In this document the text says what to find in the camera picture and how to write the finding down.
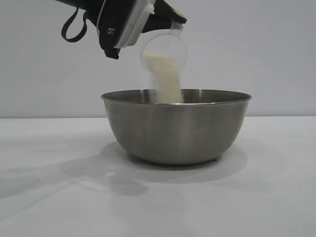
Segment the white backdrop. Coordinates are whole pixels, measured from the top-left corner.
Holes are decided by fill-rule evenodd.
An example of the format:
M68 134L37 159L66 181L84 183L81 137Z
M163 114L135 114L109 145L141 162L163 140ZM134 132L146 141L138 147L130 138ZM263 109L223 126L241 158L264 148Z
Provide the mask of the white backdrop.
M316 115L315 0L171 0L188 18L186 88L250 93L250 116ZM140 49L107 59L89 24L67 43L74 8L54 0L1 0L0 118L100 117L104 92L147 88ZM70 33L82 26L81 15Z

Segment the metal mixing bowl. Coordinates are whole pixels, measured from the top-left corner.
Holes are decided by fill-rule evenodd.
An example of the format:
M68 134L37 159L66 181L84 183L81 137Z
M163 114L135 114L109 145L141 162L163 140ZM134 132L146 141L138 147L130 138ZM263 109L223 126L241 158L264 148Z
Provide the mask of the metal mixing bowl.
M152 104L151 91L102 95L112 131L131 155L160 164L194 164L223 154L236 139L251 96L184 89L184 104Z

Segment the clear plastic measuring cup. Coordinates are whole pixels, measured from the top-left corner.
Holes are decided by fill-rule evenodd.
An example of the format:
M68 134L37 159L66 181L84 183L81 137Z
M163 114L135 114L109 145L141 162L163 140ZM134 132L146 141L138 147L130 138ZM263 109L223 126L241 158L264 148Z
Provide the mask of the clear plastic measuring cup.
M180 23L172 22L171 30L152 38L143 48L141 61L147 70L146 54L165 54L172 58L177 70L180 72L187 62L187 47L180 39L183 26Z

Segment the white tabletop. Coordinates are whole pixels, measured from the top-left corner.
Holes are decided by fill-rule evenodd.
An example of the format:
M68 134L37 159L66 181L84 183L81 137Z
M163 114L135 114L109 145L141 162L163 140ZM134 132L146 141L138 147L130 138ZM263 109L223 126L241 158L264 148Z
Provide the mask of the white tabletop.
M0 120L1 237L314 237L316 117L246 118L218 162L130 160L106 118Z

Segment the flour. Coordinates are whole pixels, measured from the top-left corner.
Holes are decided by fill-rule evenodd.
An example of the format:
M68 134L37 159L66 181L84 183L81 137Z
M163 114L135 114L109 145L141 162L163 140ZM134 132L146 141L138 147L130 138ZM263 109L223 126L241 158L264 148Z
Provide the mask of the flour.
M167 54L144 54L144 61L154 75L155 94L151 102L176 104L183 103L180 74L175 62Z

